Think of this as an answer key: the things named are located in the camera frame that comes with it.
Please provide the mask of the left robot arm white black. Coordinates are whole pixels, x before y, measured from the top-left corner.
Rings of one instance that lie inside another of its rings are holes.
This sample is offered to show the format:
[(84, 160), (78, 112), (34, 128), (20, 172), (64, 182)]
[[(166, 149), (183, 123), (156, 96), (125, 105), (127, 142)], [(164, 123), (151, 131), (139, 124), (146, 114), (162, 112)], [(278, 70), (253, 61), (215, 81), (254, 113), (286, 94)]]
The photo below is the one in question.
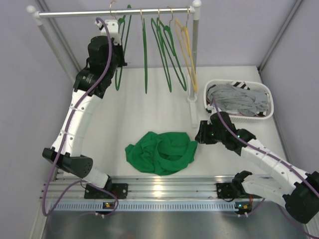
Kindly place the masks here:
[(119, 66), (124, 66), (121, 45), (107, 36), (93, 37), (88, 45), (86, 66), (77, 74), (72, 99), (62, 129), (51, 147), (42, 156), (55, 167), (93, 184), (96, 193), (107, 198), (113, 186), (109, 175), (82, 154), (84, 136), (94, 110), (103, 99)]

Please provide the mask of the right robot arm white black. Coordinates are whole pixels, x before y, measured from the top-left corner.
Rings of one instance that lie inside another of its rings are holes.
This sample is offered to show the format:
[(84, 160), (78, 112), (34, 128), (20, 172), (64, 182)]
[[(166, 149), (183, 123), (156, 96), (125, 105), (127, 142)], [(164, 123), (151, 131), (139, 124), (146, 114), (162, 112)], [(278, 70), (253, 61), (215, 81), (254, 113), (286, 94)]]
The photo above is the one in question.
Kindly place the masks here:
[(265, 177), (249, 171), (237, 173), (231, 183), (237, 197), (252, 194), (270, 200), (301, 224), (318, 214), (319, 173), (308, 173), (276, 156), (253, 133), (237, 129), (227, 113), (217, 112), (202, 120), (195, 140), (206, 145), (221, 143), (266, 173)]

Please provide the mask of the green tank top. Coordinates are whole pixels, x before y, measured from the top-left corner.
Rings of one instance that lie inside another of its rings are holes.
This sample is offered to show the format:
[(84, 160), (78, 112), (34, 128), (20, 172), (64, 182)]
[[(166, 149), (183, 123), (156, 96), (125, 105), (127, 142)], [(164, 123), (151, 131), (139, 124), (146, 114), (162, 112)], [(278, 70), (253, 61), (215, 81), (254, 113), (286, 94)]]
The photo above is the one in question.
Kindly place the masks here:
[(186, 132), (149, 131), (137, 143), (125, 148), (126, 161), (141, 173), (172, 175), (195, 159), (198, 142)]

